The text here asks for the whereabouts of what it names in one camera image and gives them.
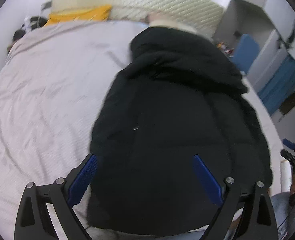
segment blue cloth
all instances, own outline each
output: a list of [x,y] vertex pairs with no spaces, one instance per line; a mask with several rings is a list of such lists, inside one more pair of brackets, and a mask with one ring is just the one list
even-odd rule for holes
[[295,60],[287,56],[265,87],[258,93],[270,115],[295,89]]
[[252,63],[260,52],[260,47],[249,34],[244,34],[240,38],[240,42],[234,50],[231,61],[240,71],[245,74],[249,71]]

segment pillow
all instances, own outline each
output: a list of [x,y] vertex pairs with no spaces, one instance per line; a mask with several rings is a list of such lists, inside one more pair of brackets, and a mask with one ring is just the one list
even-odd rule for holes
[[188,24],[210,38],[223,16],[223,8],[211,0],[52,0],[52,12],[66,9],[113,6],[110,20],[141,21],[148,13],[162,13],[172,20]]
[[49,20],[45,26],[74,20],[106,21],[110,15],[111,9],[111,5],[103,5],[94,9],[81,9],[68,12],[50,13]]

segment metal screw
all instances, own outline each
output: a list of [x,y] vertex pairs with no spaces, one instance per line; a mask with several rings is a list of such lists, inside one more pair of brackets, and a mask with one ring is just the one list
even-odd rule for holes
[[232,177],[227,177],[226,178],[226,182],[229,184],[233,184],[234,183],[234,179]]
[[256,183],[256,185],[258,185],[259,187],[264,187],[264,183],[261,182],[261,181],[258,181],[258,182]]
[[33,187],[33,185],[34,185],[33,182],[29,182],[29,183],[26,184],[26,187],[27,187],[27,188],[31,188],[31,187]]
[[56,181],[56,184],[63,184],[64,183],[64,178],[58,178]]

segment paper towel roll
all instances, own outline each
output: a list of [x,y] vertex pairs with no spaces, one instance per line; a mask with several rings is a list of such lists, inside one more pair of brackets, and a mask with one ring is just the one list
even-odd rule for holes
[[288,161],[281,162],[281,192],[290,190],[292,184],[292,168]]

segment white bedsheet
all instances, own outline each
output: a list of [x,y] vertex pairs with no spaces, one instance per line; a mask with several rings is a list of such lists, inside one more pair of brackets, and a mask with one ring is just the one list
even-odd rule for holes
[[[146,25],[134,22],[69,22],[30,32],[0,73],[0,233],[13,239],[25,185],[65,177],[88,153],[90,132],[116,73],[130,61],[128,44]],[[257,109],[280,191],[281,142],[255,92]],[[86,226],[88,193],[74,209]],[[54,220],[60,239],[66,236]]]

